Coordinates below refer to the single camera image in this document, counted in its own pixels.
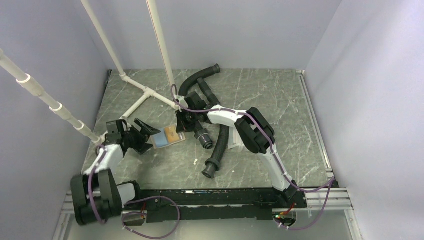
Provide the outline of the tan leather card holder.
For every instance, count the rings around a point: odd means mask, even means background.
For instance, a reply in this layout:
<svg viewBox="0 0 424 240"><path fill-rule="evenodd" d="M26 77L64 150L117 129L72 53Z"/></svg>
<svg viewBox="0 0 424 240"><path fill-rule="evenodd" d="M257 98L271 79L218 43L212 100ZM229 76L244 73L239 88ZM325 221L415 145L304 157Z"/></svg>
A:
<svg viewBox="0 0 424 240"><path fill-rule="evenodd" d="M161 149L181 143L186 140L184 133L177 133L177 124L172 124L159 129L159 133L150 137L154 149Z"/></svg>

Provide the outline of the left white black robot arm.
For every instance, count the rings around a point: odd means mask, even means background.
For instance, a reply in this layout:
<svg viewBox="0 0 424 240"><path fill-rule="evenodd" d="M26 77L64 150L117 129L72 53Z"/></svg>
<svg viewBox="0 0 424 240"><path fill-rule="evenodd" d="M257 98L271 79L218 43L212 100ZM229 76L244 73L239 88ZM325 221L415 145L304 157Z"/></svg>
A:
<svg viewBox="0 0 424 240"><path fill-rule="evenodd" d="M139 184L135 180L117 184L114 173L129 149L139 155L150 150L153 145L149 139L160 130L138 118L133 125L124 119L109 121L106 130L104 142L95 150L93 164L70 181L74 215L80 226L105 224L120 216L125 205L137 210L144 203Z"/></svg>

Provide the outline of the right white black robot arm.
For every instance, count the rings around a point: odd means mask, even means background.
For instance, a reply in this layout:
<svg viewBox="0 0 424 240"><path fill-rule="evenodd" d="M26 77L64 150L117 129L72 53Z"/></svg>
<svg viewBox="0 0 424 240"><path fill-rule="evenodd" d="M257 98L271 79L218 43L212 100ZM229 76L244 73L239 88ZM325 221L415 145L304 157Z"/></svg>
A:
<svg viewBox="0 0 424 240"><path fill-rule="evenodd" d="M187 115L189 121L228 127L230 135L236 132L244 147L258 155L266 166L272 186L277 191L276 203L282 208L287 208L295 201L295 195L300 189L287 173L278 155L274 129L257 108L235 110L222 107L220 104L207 106L197 93L194 97L183 98L185 105L180 103L181 99L181 96L173 99L179 107L178 126L182 126L185 131L189 129L188 121L183 117Z"/></svg>

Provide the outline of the clear plastic card tray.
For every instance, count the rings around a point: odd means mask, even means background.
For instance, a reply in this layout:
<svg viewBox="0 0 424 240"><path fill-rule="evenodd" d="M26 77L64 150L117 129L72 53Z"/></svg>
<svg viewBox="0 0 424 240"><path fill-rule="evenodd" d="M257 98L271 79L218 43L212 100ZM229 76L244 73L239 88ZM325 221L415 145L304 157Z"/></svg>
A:
<svg viewBox="0 0 424 240"><path fill-rule="evenodd" d="M229 150L234 150L239 153L244 150L245 145L236 128L229 128L229 138L227 146Z"/></svg>

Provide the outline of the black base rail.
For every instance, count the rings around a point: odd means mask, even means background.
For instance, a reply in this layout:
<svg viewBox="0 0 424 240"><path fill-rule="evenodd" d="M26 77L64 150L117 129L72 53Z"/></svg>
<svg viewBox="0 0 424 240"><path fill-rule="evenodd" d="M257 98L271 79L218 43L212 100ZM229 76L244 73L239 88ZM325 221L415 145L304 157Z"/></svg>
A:
<svg viewBox="0 0 424 240"><path fill-rule="evenodd" d="M278 210L305 209L305 193L272 187L221 189L145 189L136 191L124 213L146 211L148 223L176 220L256 219L270 221Z"/></svg>

